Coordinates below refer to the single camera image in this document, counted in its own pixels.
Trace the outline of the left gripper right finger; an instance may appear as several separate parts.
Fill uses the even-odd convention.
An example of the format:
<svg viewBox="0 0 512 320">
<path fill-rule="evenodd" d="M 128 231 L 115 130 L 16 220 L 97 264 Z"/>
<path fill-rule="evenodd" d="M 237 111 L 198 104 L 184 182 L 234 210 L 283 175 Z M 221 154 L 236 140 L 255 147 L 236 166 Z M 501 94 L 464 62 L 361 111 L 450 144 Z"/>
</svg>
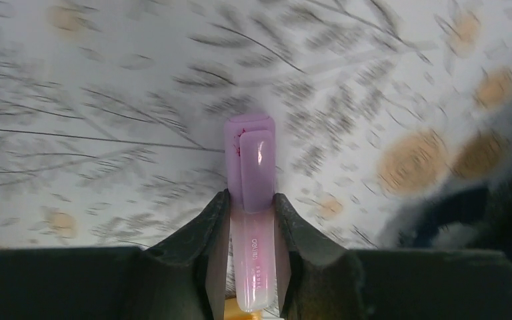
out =
<svg viewBox="0 0 512 320">
<path fill-rule="evenodd" d="M 274 196 L 284 319 L 512 319 L 512 262 L 491 250 L 346 249 Z"/>
</svg>

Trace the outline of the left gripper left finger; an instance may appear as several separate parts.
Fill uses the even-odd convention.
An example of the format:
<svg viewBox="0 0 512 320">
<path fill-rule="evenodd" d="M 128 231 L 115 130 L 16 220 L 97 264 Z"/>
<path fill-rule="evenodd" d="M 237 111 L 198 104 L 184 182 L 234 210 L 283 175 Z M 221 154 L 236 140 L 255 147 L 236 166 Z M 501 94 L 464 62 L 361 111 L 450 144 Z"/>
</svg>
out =
<svg viewBox="0 0 512 320">
<path fill-rule="evenodd" d="M 0 250 L 0 319 L 222 319 L 229 202 L 148 249 Z"/>
</svg>

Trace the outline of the purple pink highlighter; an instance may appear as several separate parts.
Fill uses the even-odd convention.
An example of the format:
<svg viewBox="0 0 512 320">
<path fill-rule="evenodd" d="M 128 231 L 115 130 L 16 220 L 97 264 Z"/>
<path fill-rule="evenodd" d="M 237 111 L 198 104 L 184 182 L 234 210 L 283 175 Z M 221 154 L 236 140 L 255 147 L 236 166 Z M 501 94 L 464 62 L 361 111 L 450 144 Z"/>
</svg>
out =
<svg viewBox="0 0 512 320">
<path fill-rule="evenodd" d="M 235 293 L 251 313 L 275 299 L 275 122 L 266 114 L 232 117 L 224 142 Z"/>
</svg>

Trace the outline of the navy blue student backpack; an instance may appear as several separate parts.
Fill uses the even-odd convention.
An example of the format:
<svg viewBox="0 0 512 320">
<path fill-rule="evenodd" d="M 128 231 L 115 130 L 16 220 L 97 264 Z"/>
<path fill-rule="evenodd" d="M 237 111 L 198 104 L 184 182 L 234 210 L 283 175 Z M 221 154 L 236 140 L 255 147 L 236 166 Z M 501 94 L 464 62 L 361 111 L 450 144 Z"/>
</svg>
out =
<svg viewBox="0 0 512 320">
<path fill-rule="evenodd" d="M 490 249 L 512 261 L 512 100 L 472 132 L 450 171 L 435 195 L 399 208 L 382 246 Z"/>
</svg>

